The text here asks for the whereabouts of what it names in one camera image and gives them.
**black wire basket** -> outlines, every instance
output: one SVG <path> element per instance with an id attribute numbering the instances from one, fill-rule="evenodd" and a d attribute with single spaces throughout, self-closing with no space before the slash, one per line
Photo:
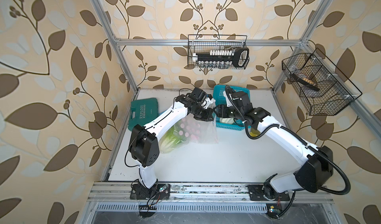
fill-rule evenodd
<path id="1" fill-rule="evenodd" d="M 188 66 L 200 69 L 246 69 L 247 36 L 188 35 Z"/>
<path id="2" fill-rule="evenodd" d="M 334 116 L 359 98 L 362 92 L 324 56 L 335 66 L 336 73 L 326 68 L 321 62 L 321 55 L 321 51 L 315 50 L 313 53 L 291 56 L 282 60 L 282 70 L 309 115 Z M 351 87 L 353 91 L 350 92 L 346 87 Z"/>

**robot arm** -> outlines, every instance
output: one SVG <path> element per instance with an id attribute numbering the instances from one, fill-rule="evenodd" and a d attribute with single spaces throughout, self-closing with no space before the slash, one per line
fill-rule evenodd
<path id="1" fill-rule="evenodd" d="M 132 129 L 128 151 L 139 165 L 140 183 L 151 188 L 157 181 L 153 163 L 159 157 L 159 140 L 180 119 L 192 113 L 196 120 L 213 121 L 214 103 L 210 94 L 200 88 L 192 93 L 178 96 L 173 105 L 155 120 L 144 126 L 136 125 Z"/>
<path id="2" fill-rule="evenodd" d="M 226 105 L 217 106 L 218 117 L 240 119 L 245 124 L 246 135 L 250 139 L 258 139 L 264 134 L 276 141 L 290 153 L 301 165 L 300 169 L 286 174 L 274 174 L 264 182 L 264 196 L 272 200 L 276 193 L 287 190 L 305 189 L 315 193 L 319 189 L 326 192 L 343 195 L 350 191 L 350 183 L 344 172 L 332 162 L 332 151 L 326 147 L 317 147 L 289 130 L 278 122 L 271 114 L 261 107 L 253 108 L 245 92 L 235 92 L 226 86 L 224 96 Z M 253 137 L 248 126 L 260 131 L 258 137 Z M 323 188 L 322 185 L 332 176 L 336 169 L 345 182 L 342 191 Z"/>

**white tabletop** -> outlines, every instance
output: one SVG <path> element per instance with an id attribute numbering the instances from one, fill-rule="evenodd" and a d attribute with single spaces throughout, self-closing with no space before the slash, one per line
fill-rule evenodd
<path id="1" fill-rule="evenodd" d="M 171 106 L 178 90 L 142 89 L 138 99 L 157 98 L 159 113 Z M 253 107 L 263 107 L 284 123 L 270 90 L 250 90 Z M 124 157 L 131 131 L 126 129 L 113 164 L 109 181 L 133 181 L 139 178 L 138 168 L 129 168 Z M 155 173 L 162 182 L 262 183 L 275 173 L 286 173 L 299 167 L 298 162 L 268 136 L 249 139 L 245 130 L 217 128 L 218 144 L 190 142 L 169 154 L 160 154 Z M 127 164 L 135 165 L 131 154 Z"/>

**mounting plate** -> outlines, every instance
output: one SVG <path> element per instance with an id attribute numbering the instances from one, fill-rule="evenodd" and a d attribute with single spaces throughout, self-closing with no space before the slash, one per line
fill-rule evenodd
<path id="1" fill-rule="evenodd" d="M 262 187 L 263 187 L 263 185 L 247 185 L 251 201 L 268 201 L 263 196 Z M 278 197 L 280 197 L 281 201 L 289 201 L 290 200 L 290 196 L 285 192 L 280 193 L 279 196 L 277 196 L 275 198 L 275 201 L 278 200 Z"/>
<path id="2" fill-rule="evenodd" d="M 165 184 L 158 184 L 156 188 L 154 188 L 155 186 L 153 186 L 152 188 L 147 189 L 143 187 L 142 185 L 140 185 L 140 183 L 133 184 L 130 199 L 131 200 L 147 200 L 148 198 L 152 197 L 156 193 L 156 191 L 158 191 L 164 185 Z M 169 185 L 169 188 L 167 188 L 166 191 L 160 193 L 159 200 L 169 199 L 170 190 L 171 190 L 171 186 Z"/>

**wallpaper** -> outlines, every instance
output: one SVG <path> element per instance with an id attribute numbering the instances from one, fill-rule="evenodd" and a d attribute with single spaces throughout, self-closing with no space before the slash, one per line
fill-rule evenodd
<path id="1" fill-rule="evenodd" d="M 200 69 L 187 65 L 187 49 L 172 46 L 124 46 L 129 68 L 141 88 L 213 88 L 216 84 L 272 88 L 282 72 L 289 46 L 250 46 L 246 69 Z"/>
<path id="2" fill-rule="evenodd" d="M 78 222 L 133 93 L 88 0 L 0 8 L 0 222 Z"/>
<path id="3" fill-rule="evenodd" d="M 321 0 L 100 0 L 119 38 L 299 39 Z"/>
<path id="4" fill-rule="evenodd" d="M 359 99 L 378 118 L 381 86 L 381 0 L 334 0 L 310 43 L 320 48 L 364 93 Z M 381 141 L 350 107 L 336 116 L 309 116 L 293 87 L 285 82 L 277 93 L 295 132 L 333 151 L 334 162 L 348 175 L 351 191 L 333 195 L 348 224 L 381 223 Z M 341 190 L 344 182 L 334 171 L 326 183 Z"/>

